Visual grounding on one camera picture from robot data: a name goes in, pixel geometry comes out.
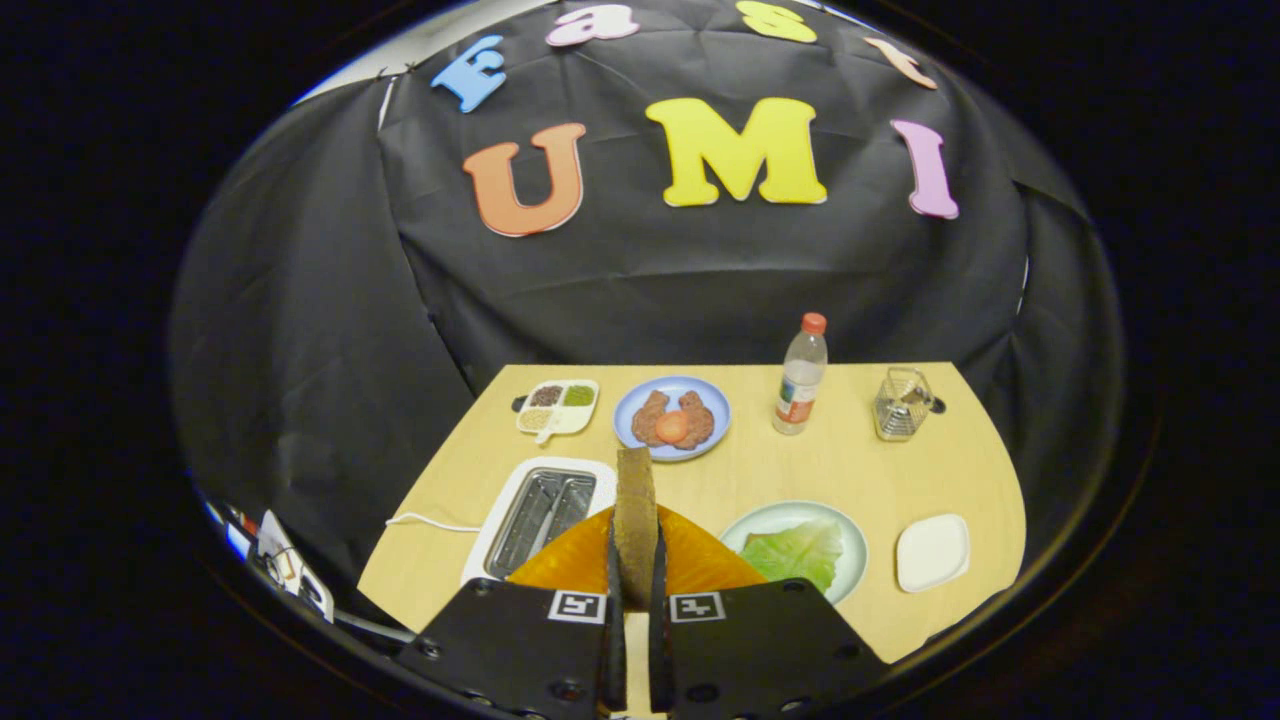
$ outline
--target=water bottle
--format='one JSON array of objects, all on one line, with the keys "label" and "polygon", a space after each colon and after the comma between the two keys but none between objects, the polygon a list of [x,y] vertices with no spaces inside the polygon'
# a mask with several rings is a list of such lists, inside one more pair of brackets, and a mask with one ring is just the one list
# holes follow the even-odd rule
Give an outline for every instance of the water bottle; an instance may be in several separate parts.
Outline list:
[{"label": "water bottle", "polygon": [[805,313],[800,333],[787,348],[782,363],[782,389],[773,413],[773,428],[785,436],[800,434],[809,424],[809,413],[818,396],[818,383],[827,369],[827,318]]}]

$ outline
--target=yellow letter m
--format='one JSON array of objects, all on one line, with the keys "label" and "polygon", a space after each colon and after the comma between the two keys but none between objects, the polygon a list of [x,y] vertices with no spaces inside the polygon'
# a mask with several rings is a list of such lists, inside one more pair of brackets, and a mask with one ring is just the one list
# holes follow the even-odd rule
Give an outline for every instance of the yellow letter m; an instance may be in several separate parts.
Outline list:
[{"label": "yellow letter m", "polygon": [[705,161],[735,200],[746,200],[767,164],[760,197],[769,202],[817,205],[827,200],[818,182],[809,141],[813,106],[786,97],[765,97],[755,104],[739,135],[705,101],[677,97],[649,105],[645,117],[667,131],[671,151],[671,187],[662,193],[667,205],[710,205],[719,190],[707,182]]}]

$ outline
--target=seasoning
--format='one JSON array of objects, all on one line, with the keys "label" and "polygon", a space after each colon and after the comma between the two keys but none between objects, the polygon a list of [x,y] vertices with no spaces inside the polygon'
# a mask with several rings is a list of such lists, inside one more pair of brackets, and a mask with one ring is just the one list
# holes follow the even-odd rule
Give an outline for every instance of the seasoning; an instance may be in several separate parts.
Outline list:
[{"label": "seasoning", "polygon": [[564,405],[584,407],[595,401],[595,391],[586,386],[572,386],[564,393]]},{"label": "seasoning", "polygon": [[552,419],[550,410],[525,410],[520,414],[520,425],[530,430],[540,430]]},{"label": "seasoning", "polygon": [[534,391],[534,396],[529,398],[529,404],[538,407],[549,407],[552,405],[556,405],[556,401],[559,400],[559,393],[564,388],[562,388],[561,386],[540,387],[536,391]]}]

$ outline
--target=screw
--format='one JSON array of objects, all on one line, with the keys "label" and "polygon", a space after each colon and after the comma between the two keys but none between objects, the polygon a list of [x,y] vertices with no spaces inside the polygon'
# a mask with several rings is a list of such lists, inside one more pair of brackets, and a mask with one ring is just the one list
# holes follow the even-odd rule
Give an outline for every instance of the screw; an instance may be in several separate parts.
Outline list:
[{"label": "screw", "polygon": [[701,685],[689,688],[685,697],[694,702],[712,702],[719,697],[719,689],[710,683],[704,683]]},{"label": "screw", "polygon": [[422,642],[419,643],[417,648],[422,652],[422,655],[428,657],[428,660],[440,659],[440,646],[435,644],[429,639],[422,639]]},{"label": "screw", "polygon": [[557,700],[563,700],[566,702],[575,702],[582,697],[582,685],[572,682],[564,680],[562,683],[556,683],[552,685],[552,694]]}]

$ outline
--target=metal strainer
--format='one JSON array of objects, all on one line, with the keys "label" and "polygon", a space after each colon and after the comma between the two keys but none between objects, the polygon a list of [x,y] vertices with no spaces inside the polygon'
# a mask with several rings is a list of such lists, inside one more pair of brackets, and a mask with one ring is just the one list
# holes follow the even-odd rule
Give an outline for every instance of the metal strainer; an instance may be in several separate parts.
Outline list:
[{"label": "metal strainer", "polygon": [[915,368],[890,368],[876,395],[876,434],[890,442],[911,439],[933,407],[933,391]]}]

